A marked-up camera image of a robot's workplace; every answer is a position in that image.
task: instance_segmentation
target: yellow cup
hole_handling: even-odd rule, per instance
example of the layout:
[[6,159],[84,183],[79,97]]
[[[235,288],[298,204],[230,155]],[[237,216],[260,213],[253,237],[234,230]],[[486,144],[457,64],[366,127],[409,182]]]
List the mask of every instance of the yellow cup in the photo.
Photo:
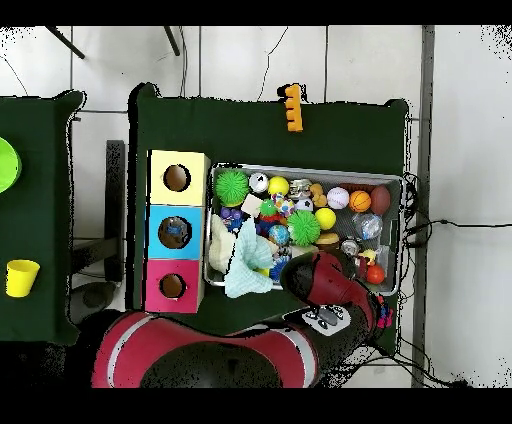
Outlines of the yellow cup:
[[7,263],[7,289],[11,297],[25,297],[30,293],[41,266],[32,261],[17,259]]

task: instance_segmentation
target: basketball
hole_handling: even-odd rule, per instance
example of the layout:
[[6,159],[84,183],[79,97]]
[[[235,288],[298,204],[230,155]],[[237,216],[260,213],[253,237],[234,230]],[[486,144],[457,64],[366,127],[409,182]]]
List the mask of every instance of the basketball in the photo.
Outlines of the basketball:
[[365,212],[372,203],[370,195],[366,191],[354,191],[350,195],[349,206],[354,212]]

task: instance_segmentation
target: green table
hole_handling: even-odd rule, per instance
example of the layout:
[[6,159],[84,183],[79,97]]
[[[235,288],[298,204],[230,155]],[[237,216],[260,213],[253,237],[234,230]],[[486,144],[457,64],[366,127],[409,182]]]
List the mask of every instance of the green table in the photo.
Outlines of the green table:
[[19,180],[0,194],[0,269],[12,259],[41,265],[27,297],[10,298],[5,285],[0,290],[0,341],[73,344],[78,335],[66,317],[72,250],[67,131],[82,102],[76,91],[54,99],[0,98],[0,136],[22,162]]
[[[133,293],[133,298],[127,298],[127,307],[141,308],[147,150],[203,152],[212,163],[401,176],[406,114],[403,100],[386,106],[304,104],[304,131],[289,133],[284,106],[278,102],[160,98],[152,84],[136,87],[129,101],[128,232],[134,233],[135,239],[128,243],[128,261],[134,261],[134,273],[127,275],[127,293]],[[278,150],[286,154],[279,155]],[[388,301],[396,309],[396,296]],[[197,314],[170,316],[203,331],[227,334],[301,306],[282,291],[229,299],[223,288],[207,285]],[[379,340],[389,353],[394,351],[395,334],[395,327],[390,327]]]

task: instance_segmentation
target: yellow ball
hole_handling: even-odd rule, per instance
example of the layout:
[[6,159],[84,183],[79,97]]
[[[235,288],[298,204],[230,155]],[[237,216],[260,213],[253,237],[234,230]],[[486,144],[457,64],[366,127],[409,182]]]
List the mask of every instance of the yellow ball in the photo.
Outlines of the yellow ball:
[[283,177],[272,177],[268,182],[269,194],[283,193],[283,196],[288,194],[290,184]]
[[322,230],[330,230],[336,224],[336,214],[329,208],[318,209],[315,217]]

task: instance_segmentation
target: yellow cube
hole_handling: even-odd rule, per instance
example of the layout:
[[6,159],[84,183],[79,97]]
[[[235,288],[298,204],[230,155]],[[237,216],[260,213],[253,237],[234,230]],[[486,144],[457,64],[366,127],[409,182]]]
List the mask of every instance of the yellow cube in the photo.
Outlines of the yellow cube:
[[210,159],[204,153],[151,150],[150,203],[205,206]]

